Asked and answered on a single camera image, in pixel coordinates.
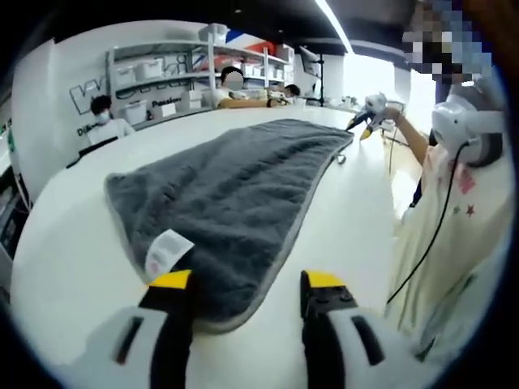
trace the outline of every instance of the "window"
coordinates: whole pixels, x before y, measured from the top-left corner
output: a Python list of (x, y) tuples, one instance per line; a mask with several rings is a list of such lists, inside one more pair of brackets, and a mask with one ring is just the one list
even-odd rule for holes
[(395, 98), (395, 68), (392, 62), (364, 55), (346, 54), (344, 59), (345, 95), (356, 97), (360, 105), (366, 96), (382, 92)]
[(436, 82), (431, 75), (411, 71), (411, 95), (405, 115), (413, 126), (424, 134), (431, 133), (435, 96)]

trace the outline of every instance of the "star print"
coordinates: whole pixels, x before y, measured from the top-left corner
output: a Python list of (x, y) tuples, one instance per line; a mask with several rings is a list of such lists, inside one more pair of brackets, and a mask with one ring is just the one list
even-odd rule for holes
[(469, 217), (471, 217), (474, 213), (476, 213), (476, 212), (474, 211), (474, 205), (469, 205), (469, 206), (467, 207), (467, 215), (469, 215)]

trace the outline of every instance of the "table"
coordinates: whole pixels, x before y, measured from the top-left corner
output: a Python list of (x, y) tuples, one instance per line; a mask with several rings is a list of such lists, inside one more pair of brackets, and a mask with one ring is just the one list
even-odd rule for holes
[[(103, 181), (213, 139), (228, 129), (280, 118), (345, 128), (350, 113), (318, 107), (225, 109), (161, 123), (85, 156), (50, 180), (33, 208), (15, 256), (13, 317), (44, 363), (68, 364), (89, 334), (146, 291), (119, 243)], [(299, 276), (333, 271), (361, 306), (381, 311), (388, 293), (392, 197), (379, 136), (343, 152), (322, 177), (297, 242), (262, 306), (235, 331), (195, 334), (187, 387), (300, 389)]]

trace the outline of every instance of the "white label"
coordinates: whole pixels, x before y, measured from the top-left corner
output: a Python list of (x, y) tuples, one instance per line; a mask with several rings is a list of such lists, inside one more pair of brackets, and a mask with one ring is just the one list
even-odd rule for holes
[(151, 280), (169, 273), (171, 268), (194, 246), (172, 229), (155, 238), (146, 254), (144, 270)]

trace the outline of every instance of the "gray towel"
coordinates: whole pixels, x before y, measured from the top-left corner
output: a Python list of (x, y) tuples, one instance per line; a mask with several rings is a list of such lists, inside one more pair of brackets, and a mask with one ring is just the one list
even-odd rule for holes
[(113, 174), (105, 190), (139, 268), (167, 229), (195, 243), (174, 270), (199, 280), (200, 327), (230, 331), (264, 299), (321, 176), (353, 137), (298, 120), (262, 123)]

